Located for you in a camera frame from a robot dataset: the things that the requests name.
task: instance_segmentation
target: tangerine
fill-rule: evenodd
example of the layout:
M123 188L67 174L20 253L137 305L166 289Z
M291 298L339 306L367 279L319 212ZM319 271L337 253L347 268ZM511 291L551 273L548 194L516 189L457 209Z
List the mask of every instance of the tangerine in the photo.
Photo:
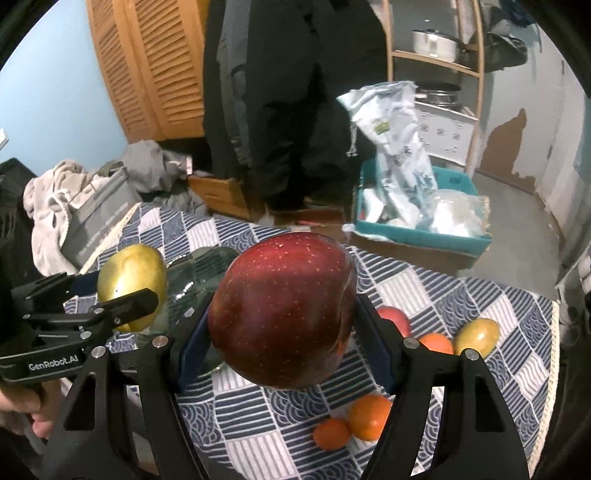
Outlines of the tangerine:
M392 402L382 395L365 395L349 411L349 428L358 439L374 442L382 434Z
M432 352L449 353L453 355L453 344L442 333L428 333L418 340Z
M342 419L328 419L319 423L312 434L314 443L322 450L339 450L347 445L351 432Z

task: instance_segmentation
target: white tissue box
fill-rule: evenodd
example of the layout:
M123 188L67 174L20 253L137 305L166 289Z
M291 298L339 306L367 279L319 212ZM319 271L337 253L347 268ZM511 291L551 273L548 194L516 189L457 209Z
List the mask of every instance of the white tissue box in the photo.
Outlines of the white tissue box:
M415 102L418 136L429 155L465 166L478 120L464 113Z

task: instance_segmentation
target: checkered fabric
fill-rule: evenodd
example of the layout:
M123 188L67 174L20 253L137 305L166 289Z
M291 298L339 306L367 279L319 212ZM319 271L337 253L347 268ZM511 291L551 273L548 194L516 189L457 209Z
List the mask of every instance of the checkered fabric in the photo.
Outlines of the checkered fabric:
M200 247L226 245L242 252L283 232L227 219L200 219L141 204L116 244L104 250L90 270L100 268L115 252L139 242L158 248L170 264ZM358 269L358 291L367 294L376 307L385 304L405 311L413 336L440 332L451 338L477 317L499 323L501 337L486 363L530 458L548 403L553 302L490 281L453 278L357 248L348 250ZM95 301L95 297L74 299L67 309L84 312ZM184 311L185 307L190 306L174 310ZM120 334L110 347L114 352L131 349L135 347L134 339ZM337 372L307 391L259 387L224 367L201 377L178 397L178 403L195 445L249 480L357 479L374 444L353 438L341 450L324 452L315 447L311 433L320 421L345 416L354 400L375 392L385 394L374 381L353 335ZM553 403L553 392L550 398ZM431 464L442 401L443 389L434 388L414 473Z

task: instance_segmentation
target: cooking pot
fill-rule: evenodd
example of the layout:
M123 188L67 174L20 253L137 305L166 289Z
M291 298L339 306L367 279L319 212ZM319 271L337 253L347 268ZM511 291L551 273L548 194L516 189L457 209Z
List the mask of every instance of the cooking pot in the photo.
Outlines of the cooking pot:
M460 41L437 30L413 30L413 50L419 55L455 62L460 54Z
M429 105L449 108L456 112L462 109L461 87L446 82L417 82L415 99Z

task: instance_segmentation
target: floor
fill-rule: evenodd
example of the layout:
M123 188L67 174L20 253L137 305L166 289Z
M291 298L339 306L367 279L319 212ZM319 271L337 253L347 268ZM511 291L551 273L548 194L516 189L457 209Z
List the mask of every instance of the floor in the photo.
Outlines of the floor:
M557 298L558 235L536 199L476 173L473 182L491 200L492 243L463 276L480 277Z

